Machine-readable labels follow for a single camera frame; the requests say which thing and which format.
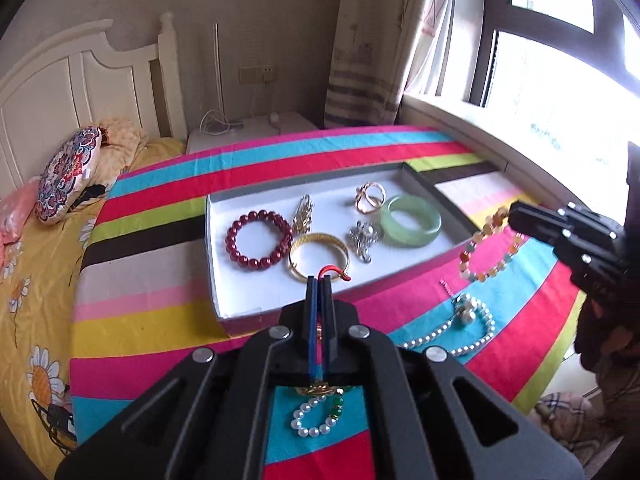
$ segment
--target curtain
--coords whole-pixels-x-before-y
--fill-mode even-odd
[[[437,39],[449,1],[340,0],[326,127],[393,124],[410,73],[424,86],[442,62]]]

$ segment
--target tablecloth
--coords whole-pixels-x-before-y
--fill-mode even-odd
[[[215,319],[204,238],[206,196],[291,176],[406,161],[477,225],[499,205],[535,202],[491,163],[428,128],[344,128],[271,137],[195,153],[123,176],[96,221],[82,261],[72,329],[70,385],[80,442],[150,387],[193,348],[238,348]],[[511,242],[509,229],[476,251],[473,267],[495,263]],[[417,338],[451,314],[440,285],[469,292],[492,310],[496,337],[460,358],[471,371],[528,411],[559,366],[575,333],[582,296],[550,247],[527,240],[496,278],[468,284],[457,259],[420,266],[340,295],[360,321],[397,343]],[[445,348],[468,344],[480,324],[450,330]],[[345,415],[328,435],[300,438],[290,414],[302,398],[278,388],[265,478],[347,475],[373,478],[361,388],[345,396]],[[309,420],[313,425],[318,421]]]

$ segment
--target green bangle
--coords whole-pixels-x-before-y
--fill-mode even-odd
[[[405,211],[415,216],[423,229],[409,229],[397,222],[393,211]],[[380,209],[380,224],[389,237],[399,244],[422,247],[433,242],[442,227],[440,212],[426,200],[413,195],[398,195]]]

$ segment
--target orange beaded bracelet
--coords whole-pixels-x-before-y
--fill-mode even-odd
[[[509,249],[507,249],[507,252],[504,254],[502,259],[495,264],[494,267],[489,268],[487,272],[479,272],[477,274],[469,270],[471,254],[476,251],[476,248],[478,248],[478,245],[481,244],[483,240],[494,233],[502,231],[502,224],[508,215],[509,210],[504,206],[500,207],[493,216],[488,216],[485,219],[485,224],[482,227],[482,230],[478,231],[471,237],[471,241],[465,247],[465,250],[460,253],[460,278],[467,280],[469,283],[485,282],[487,278],[493,278],[498,274],[498,272],[504,270],[511,259],[518,254],[518,250],[520,250],[520,247],[522,247],[522,244],[524,243],[524,237],[520,233],[515,234]]]

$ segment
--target gray wall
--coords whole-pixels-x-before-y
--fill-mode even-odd
[[[220,27],[226,113],[230,119],[296,110],[322,124],[340,0],[26,0],[0,40],[0,77],[41,41],[80,23],[113,18],[116,50],[154,43],[158,16],[172,10],[189,129],[217,107],[212,24]],[[279,80],[240,86],[238,66],[277,63]]]

